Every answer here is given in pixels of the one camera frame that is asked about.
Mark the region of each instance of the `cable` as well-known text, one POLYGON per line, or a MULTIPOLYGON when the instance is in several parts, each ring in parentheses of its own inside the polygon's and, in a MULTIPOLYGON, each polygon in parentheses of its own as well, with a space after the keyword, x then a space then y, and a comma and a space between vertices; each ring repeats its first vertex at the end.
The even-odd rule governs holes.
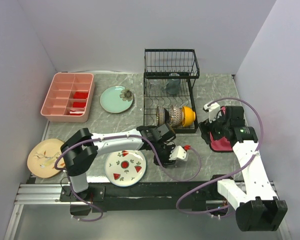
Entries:
MULTIPOLYGON (((228 213, 228 212, 226 213, 226 215, 220 216, 220 218, 223 219, 223 218, 232 216, 233 214, 236 213, 236 211, 232 211, 230 213, 228 213)), ((219 215, 213 215, 213 214, 211 214, 211 216, 213 216, 213 218, 217 218, 217 219, 219 218, 219 215)))
POLYGON ((63 179, 67 179, 68 177, 63 177, 61 180, 60 180, 60 186, 61 186, 61 188, 62 188, 62 190, 64 191, 64 193, 66 193, 67 191, 64 189, 64 186, 62 186, 62 180, 63 179))
MULTIPOLYGON (((260 141, 258 142, 258 145, 256 146, 256 149, 255 149, 255 152, 257 152, 257 151, 260 149, 260 146, 261 146, 261 144, 262 144, 262 142, 263 142, 263 139, 264 139, 264 126, 263 126, 263 124, 262 124, 261 118, 260 118, 260 116, 259 116, 257 110, 256 110, 253 106, 251 106, 248 102, 246 102, 246 101, 244 101, 244 100, 242 100, 242 99, 236 98, 236 97, 223 97, 223 98, 220 98, 220 99, 218 99, 218 100, 214 100, 214 101, 210 102, 207 106, 209 107, 211 104, 214 104, 214 103, 219 102, 219 101, 222 101, 222 100, 237 100, 237 101, 239 101, 239 102, 242 102, 242 103, 246 104, 246 105, 247 105, 249 108, 251 108, 251 110, 255 113, 256 117, 258 118, 259 125, 260 125, 260 141)), ((206 187, 206 186, 208 186, 208 185, 210 185, 210 184, 216 183, 216 182, 219 181, 219 180, 227 179, 227 178, 229 178, 230 176, 235 175, 235 174, 241 172, 243 169, 245 169, 246 167, 249 166, 249 164, 253 161, 253 159, 255 158, 255 156, 256 156, 256 155, 253 154, 253 155, 250 157, 249 161, 248 161, 243 167, 239 168, 238 170, 235 170, 235 171, 233 171, 233 172, 231 172, 231 173, 229 173, 229 174, 227 174, 227 175, 223 175, 223 176, 217 177, 217 178, 215 178, 215 179, 213 179, 213 180, 207 181, 207 182, 205 182, 205 183, 203 183, 203 184, 201 184, 201 185, 195 187, 194 189, 192 189, 192 190, 186 192, 186 193, 185 193, 184 195, 182 195, 182 196, 178 199, 178 201, 176 202, 176 205, 175 205, 175 206, 176 206, 176 209, 178 209, 180 212, 182 212, 182 213, 184 213, 184 214, 195 214, 195 215, 197 215, 197 214, 207 214, 207 213, 211 213, 211 212, 214 212, 214 211, 218 211, 218 210, 221 210, 221 209, 228 208, 229 205, 224 206, 224 207, 220 207, 220 208, 211 209, 211 210, 206 210, 206 211, 186 211, 186 210, 180 209, 179 204, 181 203, 181 201, 182 201, 183 199, 185 199, 186 197, 188 197, 190 194, 192 194, 192 193, 198 191, 199 189, 202 189, 202 188, 204 188, 204 187, 206 187)))
POLYGON ((219 113, 221 113, 221 111, 223 111, 222 109, 220 109, 217 113, 216 113, 216 115, 215 115, 215 120, 217 121, 219 118, 218 118, 218 114, 219 113))
MULTIPOLYGON (((144 140, 145 142, 147 142, 147 143, 149 144, 149 146, 151 147, 151 149, 152 149, 152 151, 153 151, 153 153, 154 153, 154 155, 155 155, 155 157, 156 157, 156 159, 157 159, 157 161, 158 161, 158 163, 159 163, 161 169, 164 171, 165 174, 167 174, 168 177, 172 178, 173 180, 175 180, 175 181, 177 181, 177 182, 187 182, 187 181, 190 181, 190 180, 194 179, 194 178, 199 174, 199 172, 200 172, 200 170, 201 170, 201 157, 200 157, 199 153, 198 153, 196 150, 194 150, 192 147, 190 147, 189 149, 191 149, 191 150, 197 155, 197 157, 198 157, 198 163, 199 163, 199 168, 198 168, 197 172, 196 172, 192 177, 190 177, 189 179, 182 180, 182 179, 174 178, 173 176, 171 176, 171 175, 166 171, 166 169, 163 167, 163 165, 162 165, 162 163, 161 163, 161 161, 160 161, 160 159, 159 159, 158 153, 157 153, 157 151, 156 151, 154 145, 153 145, 147 138, 145 138, 145 137, 143 137, 143 136, 140 136, 140 135, 130 135, 130 137, 132 137, 132 138, 140 138, 140 139, 144 140)), ((107 137, 104 137, 103 139, 104 139, 104 140, 111 140, 111 139, 122 139, 122 138, 127 138, 127 135, 107 136, 107 137)), ((61 159, 62 159, 69 151, 71 151, 72 149, 75 149, 75 148, 77 148, 77 147, 79 147, 79 146, 81 146, 81 145, 83 145, 83 144, 87 144, 87 143, 91 143, 91 142, 97 142, 97 141, 100 141, 100 140, 101 140, 100 138, 88 139, 88 140, 84 140, 84 141, 78 142, 78 143, 76 143, 75 145, 69 147, 69 148, 66 149, 66 150, 58 157, 58 159, 55 161, 55 163, 54 163, 54 168, 57 169, 57 170, 64 170, 64 171, 66 172, 66 175, 67 175, 67 178, 68 178, 69 182, 71 182, 71 181, 70 181, 70 178, 69 178, 69 176, 68 176, 68 173, 67 173, 67 171, 65 170, 65 168, 60 168, 60 167, 58 167, 59 161, 60 161, 60 160, 61 160, 61 159)), ((98 211, 101 213, 101 215, 100 215, 99 217, 95 218, 95 219, 81 219, 81 218, 78 218, 78 217, 76 217, 76 216, 73 216, 73 218, 77 219, 78 221, 83 221, 83 222, 94 222, 94 221, 97 221, 97 220, 99 220, 99 219, 102 218, 102 216, 103 216, 104 213, 103 213, 103 211, 102 211, 101 208, 99 208, 98 206, 93 205, 93 204, 91 204, 91 203, 85 201, 85 200, 82 199, 81 197, 79 197, 79 196, 77 195, 77 193, 74 191, 74 188, 73 188, 73 186, 72 186, 71 183, 70 183, 70 188, 71 188, 71 191, 72 191, 73 195, 74 195, 78 200, 80 200, 81 202, 84 202, 85 204, 91 206, 92 208, 95 208, 96 210, 98 210, 98 211)))

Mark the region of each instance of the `floral plate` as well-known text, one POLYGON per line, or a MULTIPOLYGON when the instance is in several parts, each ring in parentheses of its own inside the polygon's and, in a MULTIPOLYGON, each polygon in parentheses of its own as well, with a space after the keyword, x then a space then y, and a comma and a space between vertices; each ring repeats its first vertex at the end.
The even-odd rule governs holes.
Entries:
POLYGON ((115 151, 108 155, 104 163, 105 175, 111 183, 119 187, 136 184, 144 176, 147 161, 141 151, 115 151))
MULTIPOLYGON (((55 169, 55 162, 61 155, 60 147, 64 142, 51 138, 40 142, 30 152, 27 160, 27 166, 34 175, 39 178, 51 178, 60 172, 55 169)), ((58 163, 59 168, 65 167, 64 159, 58 163)))
POLYGON ((104 110, 112 114, 126 111, 133 103, 134 95, 124 86, 112 86, 100 96, 100 104, 104 110))

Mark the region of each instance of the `white wall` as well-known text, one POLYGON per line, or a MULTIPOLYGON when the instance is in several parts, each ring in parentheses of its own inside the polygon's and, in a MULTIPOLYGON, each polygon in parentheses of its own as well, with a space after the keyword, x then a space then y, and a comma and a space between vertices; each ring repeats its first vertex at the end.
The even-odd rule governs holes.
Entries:
POLYGON ((235 74, 275 0, 18 0, 58 71, 144 71, 145 48, 190 48, 235 74))
POLYGON ((27 156, 41 140, 40 108, 55 72, 18 2, 0 0, 0 239, 30 176, 27 156))
MULTIPOLYGON (((235 77, 239 95, 261 114, 261 156, 286 220, 300 239, 300 0, 277 0, 235 77)), ((257 126, 251 112, 249 123, 257 126)))

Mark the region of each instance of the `gray marble surface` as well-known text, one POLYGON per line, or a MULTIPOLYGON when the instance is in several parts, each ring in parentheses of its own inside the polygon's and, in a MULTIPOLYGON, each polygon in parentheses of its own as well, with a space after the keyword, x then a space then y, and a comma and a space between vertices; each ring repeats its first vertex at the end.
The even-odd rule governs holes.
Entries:
MULTIPOLYGON (((49 124, 46 138, 57 138, 66 141, 80 128, 89 128, 91 133, 117 133, 134 129, 143 125, 143 74, 96 74, 94 76, 95 90, 93 94, 89 119, 85 123, 51 122, 49 124), (104 90, 112 86, 124 86, 134 93, 132 107, 126 112, 112 114, 106 112, 100 105, 99 98, 104 90)), ((193 88, 193 96, 196 107, 198 122, 208 118, 203 106, 211 100, 224 97, 238 97, 238 92, 234 80, 229 74, 201 74, 196 80, 193 88)), ((239 102, 228 100, 219 102, 220 105, 240 105, 239 102)), ((193 181, 207 181, 212 175, 228 174, 239 168, 238 160, 234 153, 216 153, 210 150, 201 138, 198 129, 193 134, 177 134, 174 141, 177 145, 191 145, 201 155, 201 171, 193 181)), ((142 151, 148 160, 147 170, 141 182, 171 182, 159 166, 153 164, 154 154, 151 151, 142 151)), ((109 182, 105 176, 104 164, 107 155, 97 156, 87 171, 88 182, 100 183, 109 182)), ((198 169, 196 155, 189 151, 187 162, 177 162, 169 166, 167 171, 178 179, 191 177, 198 169)), ((61 172, 51 178, 37 178, 36 183, 59 183, 65 177, 61 172)), ((242 174, 234 176, 235 180, 243 180, 242 174)))

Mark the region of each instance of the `bowl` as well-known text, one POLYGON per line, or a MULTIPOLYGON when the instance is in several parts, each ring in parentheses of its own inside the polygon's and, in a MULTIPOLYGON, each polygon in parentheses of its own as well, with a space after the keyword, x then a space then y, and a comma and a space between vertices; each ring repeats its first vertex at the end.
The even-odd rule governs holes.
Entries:
POLYGON ((188 106, 183 106, 182 112, 183 112, 182 126, 188 127, 195 121, 196 113, 188 106))

